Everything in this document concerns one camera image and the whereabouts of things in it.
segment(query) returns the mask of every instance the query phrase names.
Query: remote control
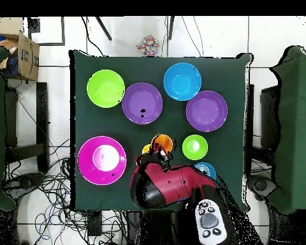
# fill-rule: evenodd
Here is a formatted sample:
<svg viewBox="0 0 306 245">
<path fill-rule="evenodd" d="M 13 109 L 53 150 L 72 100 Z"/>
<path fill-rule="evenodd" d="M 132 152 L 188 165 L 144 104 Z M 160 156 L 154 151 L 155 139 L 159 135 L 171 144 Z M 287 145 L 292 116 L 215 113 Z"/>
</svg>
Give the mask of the remote control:
<svg viewBox="0 0 306 245">
<path fill-rule="evenodd" d="M 195 208 L 198 238 L 202 245 L 217 245 L 227 238 L 227 231 L 219 206 L 204 199 Z"/>
</svg>

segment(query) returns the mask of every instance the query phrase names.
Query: bowl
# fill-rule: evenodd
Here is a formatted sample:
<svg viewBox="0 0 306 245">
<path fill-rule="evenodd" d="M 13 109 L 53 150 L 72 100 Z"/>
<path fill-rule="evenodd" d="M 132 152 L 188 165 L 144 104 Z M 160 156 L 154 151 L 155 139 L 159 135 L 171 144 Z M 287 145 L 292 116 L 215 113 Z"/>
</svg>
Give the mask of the bowl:
<svg viewBox="0 0 306 245">
<path fill-rule="evenodd" d="M 215 131 L 226 121 L 228 107 L 224 98 L 213 91 L 200 91 L 186 106 L 189 124 L 198 131 Z"/>
<path fill-rule="evenodd" d="M 171 98 L 178 101 L 187 101 L 195 97 L 200 91 L 201 75 L 193 65 L 178 63 L 166 71 L 163 85 Z"/>
<path fill-rule="evenodd" d="M 200 160 L 207 154 L 207 141 L 201 135 L 189 135 L 182 143 L 182 152 L 190 160 Z"/>
<path fill-rule="evenodd" d="M 156 149 L 160 145 L 162 149 L 166 151 L 166 154 L 168 152 L 171 152 L 172 147 L 173 147 L 172 139 L 168 135 L 164 135 L 164 134 L 156 135 L 151 141 L 151 144 L 153 143 L 154 143 L 153 145 L 154 149 Z"/>
<path fill-rule="evenodd" d="M 112 70 L 95 72 L 87 83 L 87 95 L 93 104 L 110 108 L 121 102 L 125 84 L 121 76 Z"/>
<path fill-rule="evenodd" d="M 136 83 L 129 86 L 122 99 L 125 116 L 136 124 L 149 124 L 162 112 L 161 93 L 151 84 Z"/>
<path fill-rule="evenodd" d="M 84 179 L 95 185 L 109 185 L 123 175 L 126 153 L 111 137 L 93 137 L 80 148 L 77 163 Z"/>
<path fill-rule="evenodd" d="M 195 167 L 199 171 L 203 172 L 204 174 L 207 174 L 211 179 L 215 180 L 215 178 L 216 178 L 215 169 L 209 163 L 204 163 L 203 161 L 201 161 L 201 162 L 195 164 Z"/>
</svg>

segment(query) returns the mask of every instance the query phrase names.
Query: small blue bowl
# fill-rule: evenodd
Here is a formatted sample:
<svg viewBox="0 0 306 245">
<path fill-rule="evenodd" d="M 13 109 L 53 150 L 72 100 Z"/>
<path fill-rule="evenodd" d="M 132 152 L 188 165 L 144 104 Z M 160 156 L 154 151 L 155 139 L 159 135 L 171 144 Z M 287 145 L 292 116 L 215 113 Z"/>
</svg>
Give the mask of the small blue bowl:
<svg viewBox="0 0 306 245">
<path fill-rule="evenodd" d="M 194 166 L 201 172 L 205 171 L 211 179 L 215 180 L 217 174 L 212 165 L 210 165 L 209 163 L 200 162 L 195 164 Z"/>
<path fill-rule="evenodd" d="M 193 65 L 178 63 L 166 71 L 163 85 L 171 98 L 177 101 L 187 101 L 200 91 L 201 75 Z"/>
</svg>

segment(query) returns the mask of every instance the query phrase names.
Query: green table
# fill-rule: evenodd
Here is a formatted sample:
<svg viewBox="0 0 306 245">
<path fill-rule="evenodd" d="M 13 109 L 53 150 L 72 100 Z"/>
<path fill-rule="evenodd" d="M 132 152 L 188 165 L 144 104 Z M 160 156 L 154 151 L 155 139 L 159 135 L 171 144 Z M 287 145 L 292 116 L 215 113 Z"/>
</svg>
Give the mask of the green table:
<svg viewBox="0 0 306 245">
<path fill-rule="evenodd" d="M 243 140 L 245 66 L 251 60 L 250 54 L 241 54 L 236 59 L 225 58 L 160 58 L 160 57 L 92 57 L 77 50 L 69 53 L 71 72 L 75 72 L 75 154 L 92 137 L 105 135 L 121 143 L 127 154 L 127 167 L 123 176 L 108 186 L 95 186 L 87 182 L 75 164 L 75 209 L 77 210 L 129 210 L 139 211 L 131 201 L 129 183 L 135 169 L 135 159 L 142 148 L 158 133 L 164 133 L 177 141 L 173 150 L 172 165 L 195 164 L 182 153 L 181 145 L 191 134 L 199 134 L 208 142 L 208 153 L 199 161 L 211 163 L 224 179 L 239 208 L 247 210 L 242 202 Z M 187 62 L 200 71 L 201 90 L 213 90 L 223 96 L 228 105 L 228 118 L 223 126 L 213 132 L 195 130 L 186 119 L 185 101 L 170 98 L 163 87 L 166 70 L 173 64 Z M 126 88 L 137 82 L 154 85 L 163 98 L 161 115 L 148 125 L 137 125 L 123 113 L 121 103 L 112 108 L 99 108 L 87 96 L 86 85 L 91 75 L 102 69 L 116 71 L 124 80 Z M 168 209 L 178 209 L 173 204 Z"/>
</svg>

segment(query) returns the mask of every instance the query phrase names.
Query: green bowl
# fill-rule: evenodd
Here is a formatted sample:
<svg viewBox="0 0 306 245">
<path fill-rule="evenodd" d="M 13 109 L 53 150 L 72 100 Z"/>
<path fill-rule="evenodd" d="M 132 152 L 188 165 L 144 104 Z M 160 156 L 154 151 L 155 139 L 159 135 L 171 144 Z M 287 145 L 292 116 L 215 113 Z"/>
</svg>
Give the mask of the green bowl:
<svg viewBox="0 0 306 245">
<path fill-rule="evenodd" d="M 207 154 L 207 141 L 201 135 L 189 135 L 182 143 L 182 152 L 190 160 L 200 160 Z"/>
<path fill-rule="evenodd" d="M 110 108 L 121 102 L 125 84 L 120 75 L 112 70 L 95 72 L 87 83 L 87 95 L 93 104 Z"/>
</svg>

